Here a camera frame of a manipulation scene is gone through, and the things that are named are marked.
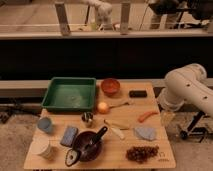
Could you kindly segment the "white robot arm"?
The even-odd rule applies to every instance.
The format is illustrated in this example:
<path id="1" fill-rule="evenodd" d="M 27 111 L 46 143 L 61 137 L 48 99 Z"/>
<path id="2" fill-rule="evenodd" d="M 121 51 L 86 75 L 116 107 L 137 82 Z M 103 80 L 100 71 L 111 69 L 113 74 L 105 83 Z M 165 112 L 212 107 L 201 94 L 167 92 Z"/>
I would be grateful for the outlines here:
<path id="1" fill-rule="evenodd" d="M 178 111 L 185 101 L 213 117 L 213 90 L 202 83 L 206 69 L 197 63 L 169 71 L 157 101 L 166 111 Z"/>

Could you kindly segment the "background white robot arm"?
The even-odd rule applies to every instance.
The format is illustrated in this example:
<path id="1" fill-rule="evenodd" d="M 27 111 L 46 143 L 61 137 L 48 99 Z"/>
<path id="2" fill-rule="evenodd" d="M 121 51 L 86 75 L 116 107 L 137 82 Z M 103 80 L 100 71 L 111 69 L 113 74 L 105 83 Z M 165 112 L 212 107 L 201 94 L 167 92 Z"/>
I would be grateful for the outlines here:
<path id="1" fill-rule="evenodd" d="M 81 0 L 81 2 L 95 9 L 95 18 L 91 21 L 92 30 L 111 30 L 112 5 L 103 0 Z"/>

